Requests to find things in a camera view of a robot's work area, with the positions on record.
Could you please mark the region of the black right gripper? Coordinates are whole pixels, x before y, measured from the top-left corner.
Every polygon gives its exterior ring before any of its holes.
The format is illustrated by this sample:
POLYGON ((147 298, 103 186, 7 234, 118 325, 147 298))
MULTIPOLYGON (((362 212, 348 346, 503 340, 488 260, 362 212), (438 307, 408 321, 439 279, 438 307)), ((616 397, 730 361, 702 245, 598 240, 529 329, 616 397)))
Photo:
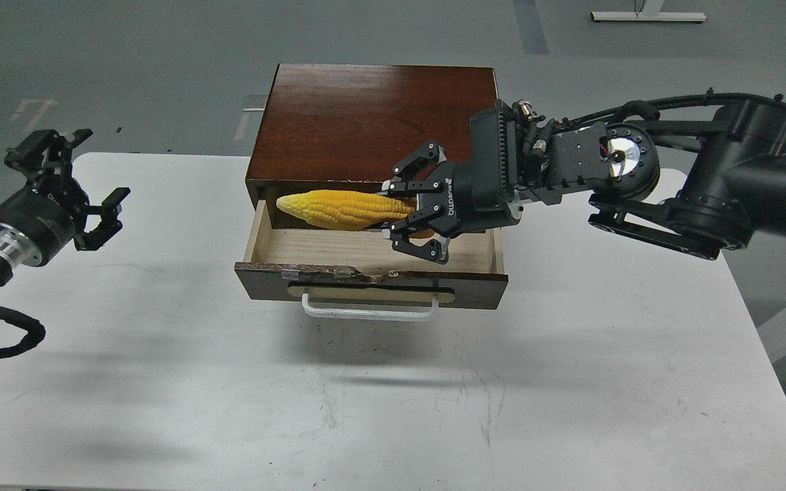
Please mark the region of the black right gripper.
POLYGON ((381 234, 394 251, 445 265, 448 237, 520 223, 514 205, 505 200, 499 165, 447 160, 439 143, 427 142, 394 165, 393 178, 381 184, 385 198, 427 196, 427 207, 381 225, 381 234), (436 168, 428 180, 418 180, 430 167, 436 168), (442 237, 434 239, 435 233, 442 237))

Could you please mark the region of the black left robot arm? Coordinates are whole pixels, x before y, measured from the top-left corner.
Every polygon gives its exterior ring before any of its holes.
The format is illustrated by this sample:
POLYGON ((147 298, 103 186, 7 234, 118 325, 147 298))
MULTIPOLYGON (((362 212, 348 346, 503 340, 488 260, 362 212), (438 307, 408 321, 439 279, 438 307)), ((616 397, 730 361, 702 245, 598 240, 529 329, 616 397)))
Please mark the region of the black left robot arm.
MULTIPOLYGON (((26 181, 0 204, 0 287, 19 265, 43 267, 69 242, 78 251, 99 250, 122 229, 119 212, 129 189, 116 188, 91 205, 72 174, 74 150, 91 134, 88 128, 67 136, 36 130, 8 149, 4 164, 26 181)), ((0 321, 24 331, 18 343, 0 348, 0 359, 30 351, 46 337, 39 320, 11 308, 0 306, 0 321)))

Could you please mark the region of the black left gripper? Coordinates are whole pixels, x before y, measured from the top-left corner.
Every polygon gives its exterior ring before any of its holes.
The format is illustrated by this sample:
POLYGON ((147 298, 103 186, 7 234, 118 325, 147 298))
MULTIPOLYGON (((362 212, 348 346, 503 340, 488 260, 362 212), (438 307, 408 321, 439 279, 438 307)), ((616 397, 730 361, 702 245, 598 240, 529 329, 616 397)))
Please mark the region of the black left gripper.
POLYGON ((130 188, 115 188, 100 205, 90 205, 87 193, 72 177, 74 149, 93 136, 90 128, 60 134, 35 130, 15 148, 7 149, 4 165, 18 171, 26 184, 0 204, 0 258, 41 267, 67 243, 78 251, 97 251, 122 228, 122 202, 130 188), (87 232, 87 218, 100 221, 87 232))

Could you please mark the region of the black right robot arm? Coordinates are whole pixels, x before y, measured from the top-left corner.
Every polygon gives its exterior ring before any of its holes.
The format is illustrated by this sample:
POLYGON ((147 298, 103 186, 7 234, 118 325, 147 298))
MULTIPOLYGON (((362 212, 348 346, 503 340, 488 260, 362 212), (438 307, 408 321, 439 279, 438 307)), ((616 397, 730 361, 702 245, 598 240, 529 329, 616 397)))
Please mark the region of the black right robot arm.
POLYGON ((381 221, 394 250, 446 264, 450 240, 515 226, 528 203, 589 192, 605 232, 714 260, 756 232, 786 237, 786 102, 708 90, 546 120, 527 100, 470 121, 471 157, 427 142, 381 195, 415 198, 381 221))

